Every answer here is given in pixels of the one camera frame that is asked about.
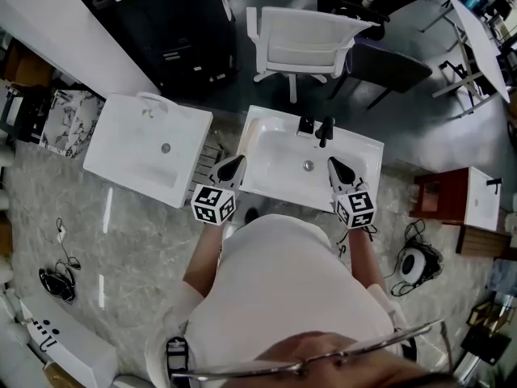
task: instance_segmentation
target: black faucet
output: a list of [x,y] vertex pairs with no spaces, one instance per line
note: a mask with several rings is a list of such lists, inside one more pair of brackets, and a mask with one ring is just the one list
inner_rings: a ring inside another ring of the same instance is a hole
[[320,148],[325,148],[327,139],[334,138],[334,123],[335,119],[332,116],[327,116],[323,120],[322,126],[314,134],[320,140]]

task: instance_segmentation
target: person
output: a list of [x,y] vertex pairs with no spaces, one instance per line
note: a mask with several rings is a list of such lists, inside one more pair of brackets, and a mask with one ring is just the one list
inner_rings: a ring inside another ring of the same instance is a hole
[[340,356],[372,339],[393,339],[397,321],[407,327],[385,294],[368,234],[353,229],[348,237],[351,273],[319,227],[293,217],[258,217],[224,241],[223,226],[205,225],[145,346],[153,384],[169,387],[166,341],[181,335],[187,372],[216,379],[210,386],[456,386],[402,357],[400,344]]

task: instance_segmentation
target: marble floor tile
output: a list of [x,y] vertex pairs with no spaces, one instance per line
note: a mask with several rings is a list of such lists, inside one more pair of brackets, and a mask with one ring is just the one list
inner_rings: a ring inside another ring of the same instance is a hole
[[[216,124],[209,137],[234,153],[241,127],[237,123],[226,132],[224,123]],[[414,197],[411,179],[400,170],[381,172],[375,219],[379,232],[373,235],[373,248],[386,276],[404,245],[406,226],[414,221],[408,216]],[[65,248],[82,264],[81,271],[74,272],[77,300],[71,306],[59,301],[61,306],[117,347],[120,372],[147,377],[143,348],[153,316],[181,280],[202,228],[190,207],[173,209],[83,171],[81,162],[22,142],[17,144],[15,164],[6,171],[4,186],[11,196],[12,285],[17,294],[23,297],[40,290],[38,269],[64,258],[57,242],[56,219],[61,217],[67,229]],[[320,226],[332,251],[339,254],[337,243],[345,229],[336,216],[271,199],[263,200],[261,211]],[[443,273],[397,301],[411,324],[447,319],[458,356],[464,322],[474,302],[485,295],[491,263],[456,255],[457,227],[437,221],[426,221],[426,226],[425,239],[443,254]],[[348,253],[341,262],[350,267]],[[104,309],[98,300],[100,274],[105,280]],[[391,287],[398,281],[395,273],[387,283]],[[436,334],[420,338],[418,346],[421,364],[433,369],[443,364]]]

